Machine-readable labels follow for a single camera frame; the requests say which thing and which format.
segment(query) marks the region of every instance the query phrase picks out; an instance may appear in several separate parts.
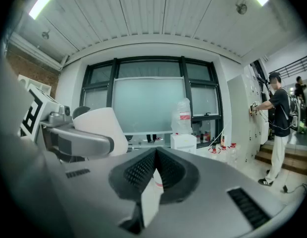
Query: sneaker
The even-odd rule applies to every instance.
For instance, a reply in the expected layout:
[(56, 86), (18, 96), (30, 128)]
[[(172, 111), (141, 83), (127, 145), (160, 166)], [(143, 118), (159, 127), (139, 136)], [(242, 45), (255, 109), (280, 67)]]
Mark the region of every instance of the sneaker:
[[(267, 175), (269, 174), (269, 171), (270, 171), (270, 169), (267, 170), (267, 172), (266, 172)], [(278, 175), (279, 175), (279, 174), (277, 174), (276, 178), (278, 177)]]
[(266, 179), (264, 178), (264, 179), (259, 179), (258, 180), (258, 183), (260, 183), (261, 185), (264, 185), (264, 186), (272, 186), (272, 184), (273, 184), (273, 181), (271, 182), (271, 183), (268, 183), (267, 181), (266, 181)]

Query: white corrugated ceiling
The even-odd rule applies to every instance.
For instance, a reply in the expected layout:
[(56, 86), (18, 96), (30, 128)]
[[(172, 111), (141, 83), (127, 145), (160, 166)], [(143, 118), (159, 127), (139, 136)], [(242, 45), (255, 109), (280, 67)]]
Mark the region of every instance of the white corrugated ceiling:
[[(245, 15), (236, 11), (242, 2)], [(51, 0), (36, 20), (27, 15), (18, 31), (61, 62), (89, 46), (142, 34), (194, 38), (243, 57), (288, 29), (270, 2), (261, 7), (256, 0)]]

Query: wooden step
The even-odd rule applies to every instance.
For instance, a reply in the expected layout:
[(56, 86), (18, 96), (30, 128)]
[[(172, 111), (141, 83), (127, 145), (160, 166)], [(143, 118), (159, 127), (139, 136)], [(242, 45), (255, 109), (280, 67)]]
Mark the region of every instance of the wooden step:
[[(262, 145), (260, 147), (261, 152), (272, 154), (273, 145)], [(299, 161), (306, 161), (307, 162), (307, 151), (299, 150), (299, 149), (292, 149), (286, 148), (286, 158), (291, 158)]]
[[(271, 156), (271, 153), (260, 151), (256, 154), (255, 159), (271, 164)], [(293, 159), (286, 156), (284, 158), (282, 168), (307, 176), (307, 161)]]

